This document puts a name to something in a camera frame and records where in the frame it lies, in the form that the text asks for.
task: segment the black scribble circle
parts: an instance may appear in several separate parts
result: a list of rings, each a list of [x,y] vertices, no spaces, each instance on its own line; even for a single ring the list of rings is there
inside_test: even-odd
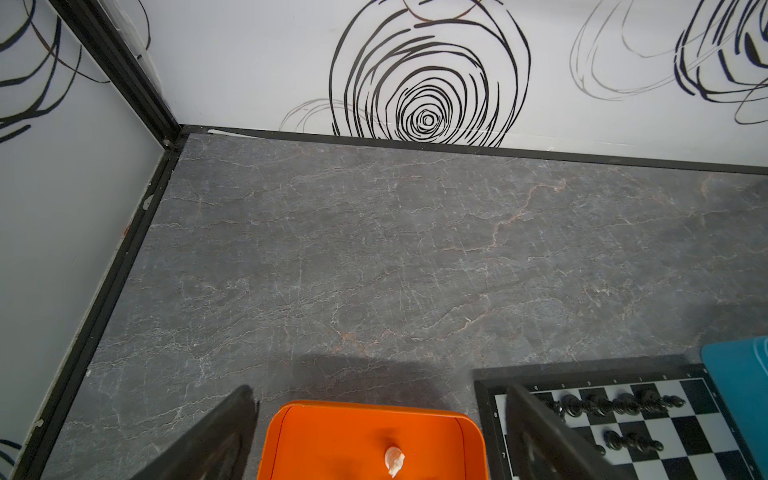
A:
[[[669,45],[649,47],[629,26],[635,6],[634,0],[600,0],[579,29],[570,66],[576,86],[585,94],[617,101],[674,82],[670,66],[680,30],[668,32]]]
[[[701,0],[677,42],[674,74],[689,94],[739,104],[739,124],[768,121],[768,0]],[[702,31],[696,41],[695,32]]]
[[[77,76],[99,84],[109,83],[109,80],[98,80],[81,70],[83,47],[62,37],[70,34],[53,11],[42,12],[48,15],[43,15],[38,23],[41,8],[50,7],[47,3],[39,5],[37,0],[31,0],[23,1],[16,12],[6,12],[11,19],[9,23],[12,24],[13,18],[17,18],[18,23],[12,24],[11,31],[0,32],[0,53],[18,48],[16,45],[21,42],[27,55],[22,62],[24,65],[12,65],[0,71],[0,94],[15,100],[8,103],[9,112],[0,111],[0,144],[23,134],[31,128],[33,119],[58,107]],[[35,43],[41,47],[37,54],[32,46]]]
[[[314,98],[292,108],[280,126],[279,131],[295,131],[303,134],[327,134],[328,126],[333,123],[333,113],[344,115],[344,103],[336,100],[333,103],[327,98]]]
[[[14,450],[21,450],[22,449],[21,444],[18,444],[16,442],[11,441],[11,440],[0,439],[0,445],[6,446],[6,447],[10,447],[11,449],[14,449]],[[8,453],[3,452],[3,450],[1,450],[1,449],[0,449],[0,458],[2,458],[11,467],[16,465],[16,461],[13,459],[13,457],[11,457]]]
[[[403,0],[368,2],[333,56],[329,101],[343,106],[330,109],[333,133],[499,146],[525,101],[531,53],[499,0],[471,2],[434,5],[428,21]]]
[[[424,22],[461,18],[482,0],[403,0],[411,15]]]

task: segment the black chess piece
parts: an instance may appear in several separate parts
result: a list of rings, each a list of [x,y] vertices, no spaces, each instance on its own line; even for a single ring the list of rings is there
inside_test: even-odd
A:
[[[667,407],[675,407],[677,409],[679,409],[681,406],[685,405],[685,400],[683,400],[682,398],[680,398],[677,395],[672,395],[672,396],[665,395],[665,396],[661,397],[661,401],[662,401],[662,403],[665,406],[667,406]]]
[[[650,413],[666,413],[667,406],[661,399],[661,396],[654,390],[643,390],[637,394],[640,400],[641,410]]]
[[[664,450],[664,444],[658,440],[649,439],[637,433],[630,433],[627,437],[632,437],[634,447],[643,453],[661,452]]]
[[[598,404],[592,400],[592,396],[588,396],[586,400],[581,400],[581,410],[590,415],[605,416],[598,408]]]
[[[614,400],[614,411],[616,413],[626,413],[628,415],[640,414],[641,405],[637,397],[631,393],[621,393]]]
[[[597,416],[605,417],[607,414],[614,411],[613,402],[605,397],[590,395],[587,397],[587,400],[593,402],[597,406],[597,411],[594,412]]]
[[[542,400],[542,401],[544,402],[544,404],[547,406],[548,409],[550,409],[552,412],[555,413],[555,415],[565,420],[565,411],[563,410],[563,405],[560,402],[556,402],[554,400]]]
[[[611,450],[621,450],[624,447],[624,437],[613,430],[606,430],[603,433],[603,440]]]
[[[643,453],[661,452],[664,450],[664,444],[658,440],[649,439],[639,433],[628,433],[623,437],[613,430],[606,430],[603,433],[605,445],[612,450],[621,450],[623,447],[628,449],[637,449]]]
[[[570,416],[578,417],[581,415],[581,400],[575,395],[571,395],[570,393],[563,395],[562,398],[560,398],[560,403],[563,405],[565,412]]]

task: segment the gray marble floor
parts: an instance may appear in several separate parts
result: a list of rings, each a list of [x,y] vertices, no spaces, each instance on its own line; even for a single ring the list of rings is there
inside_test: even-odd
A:
[[[476,418],[477,369],[768,333],[768,177],[193,135],[45,470],[128,478],[242,383]]]

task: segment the black metal frame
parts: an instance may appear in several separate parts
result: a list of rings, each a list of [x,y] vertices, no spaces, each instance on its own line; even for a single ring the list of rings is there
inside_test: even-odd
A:
[[[609,385],[610,383],[648,383],[659,382],[662,380],[675,379],[703,379],[707,387],[713,393],[717,408],[723,414],[726,424],[731,427],[733,437],[744,455],[747,465],[750,467],[753,477],[761,480],[762,475],[756,467],[754,457],[741,436],[736,422],[733,420],[728,407],[723,401],[722,395],[718,392],[717,386],[707,372],[704,364],[691,365],[670,365],[668,368],[660,369],[616,369],[603,371],[582,371],[582,372],[559,372],[549,375],[517,376],[500,379],[480,379],[475,380],[475,395],[478,400],[478,412],[480,415],[480,425],[482,427],[483,438],[485,439],[485,449],[488,453],[488,467],[491,472],[492,480],[511,480],[511,475],[506,465],[503,465],[505,454],[505,439],[498,422],[498,408],[495,403],[495,396],[504,393],[508,394],[511,385],[519,384],[528,392],[545,392],[548,390],[560,389],[583,389],[598,385]]]
[[[610,155],[574,154],[569,152],[522,150],[520,148],[472,147],[468,145],[427,144],[413,141],[380,140],[376,138],[337,137],[335,135],[300,134],[289,131],[250,130],[247,128],[208,127],[184,125],[182,131],[188,134],[206,134],[209,130],[229,132],[246,137],[271,138],[277,140],[312,141],[321,144],[355,145],[360,147],[398,148],[402,150],[439,151],[450,154],[489,155],[496,157],[533,158],[536,160],[575,161],[586,164],[626,165],[629,167],[674,168],[677,170],[700,170],[730,172],[735,174],[768,175],[768,167],[749,165],[711,164],[679,160],[658,160],[655,158],[612,157]]]
[[[32,432],[22,456],[18,460],[13,475],[14,480],[33,480],[42,475],[45,463],[80,389],[80,384],[85,378],[88,365],[96,353],[99,340],[107,328],[109,317],[118,302],[120,292],[131,272],[141,243],[149,230],[152,217],[157,211],[157,206],[160,204],[170,180],[170,174],[176,167],[186,140],[187,135],[181,135],[158,164],[142,197],[142,205],[136,209],[131,225],[114,256],[114,261],[101,284],[96,300],[88,312],[88,316],[85,318],[83,326],[67,355],[65,364],[51,389],[39,417],[42,424]],[[149,200],[149,205],[145,210],[143,204],[147,200]]]
[[[50,2],[157,141],[170,149],[181,127],[98,0]]]
[[[39,417],[41,424],[32,431],[24,447],[14,480],[34,480],[42,475],[188,137],[181,133],[181,126],[98,0],[49,1],[166,153],[48,395]]]

